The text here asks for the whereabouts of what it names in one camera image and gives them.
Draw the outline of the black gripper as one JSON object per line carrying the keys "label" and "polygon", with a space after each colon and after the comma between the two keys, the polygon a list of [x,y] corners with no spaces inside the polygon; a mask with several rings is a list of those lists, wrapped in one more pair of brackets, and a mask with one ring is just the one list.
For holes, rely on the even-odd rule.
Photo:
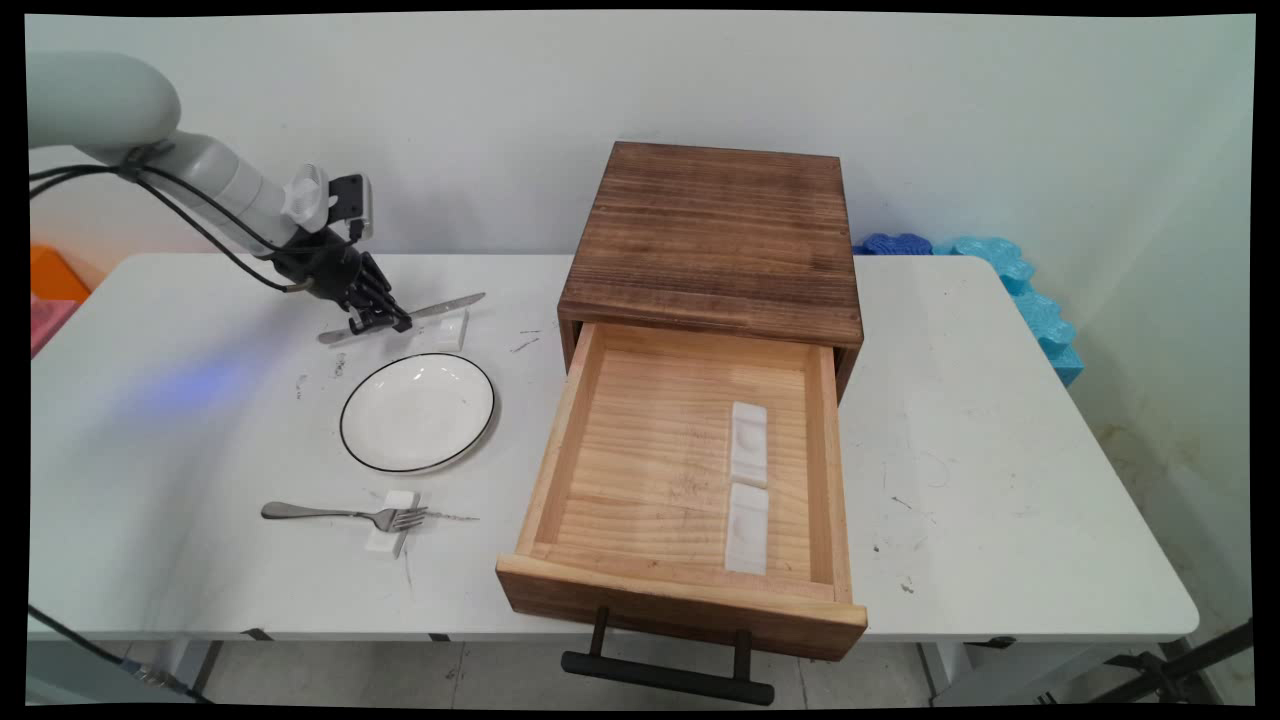
{"label": "black gripper", "polygon": [[310,286],[312,296],[334,304],[348,304],[348,329],[352,336],[392,328],[403,333],[412,318],[396,301],[390,282],[370,252],[365,252],[332,229],[316,233],[296,231],[268,260],[287,279]]}

